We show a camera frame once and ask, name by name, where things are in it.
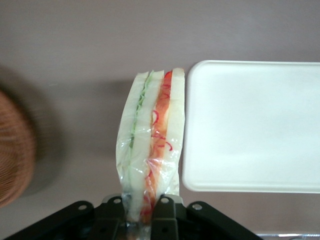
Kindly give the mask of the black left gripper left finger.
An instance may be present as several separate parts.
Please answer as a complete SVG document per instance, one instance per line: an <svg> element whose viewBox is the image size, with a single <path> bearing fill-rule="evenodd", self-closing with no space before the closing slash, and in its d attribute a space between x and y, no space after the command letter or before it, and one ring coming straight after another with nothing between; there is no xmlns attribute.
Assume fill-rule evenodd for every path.
<svg viewBox="0 0 320 240"><path fill-rule="evenodd" d="M77 201L12 234L11 240L115 240L124 226L119 195L105 197L98 207Z"/></svg>

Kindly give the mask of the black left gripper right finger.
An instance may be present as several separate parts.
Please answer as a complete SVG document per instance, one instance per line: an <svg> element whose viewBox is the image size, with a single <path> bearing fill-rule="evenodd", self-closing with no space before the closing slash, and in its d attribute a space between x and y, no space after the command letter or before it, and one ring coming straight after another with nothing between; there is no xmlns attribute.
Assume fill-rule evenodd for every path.
<svg viewBox="0 0 320 240"><path fill-rule="evenodd" d="M151 218L152 240L259 240L260 237L203 201L184 206L177 195L162 195Z"/></svg>

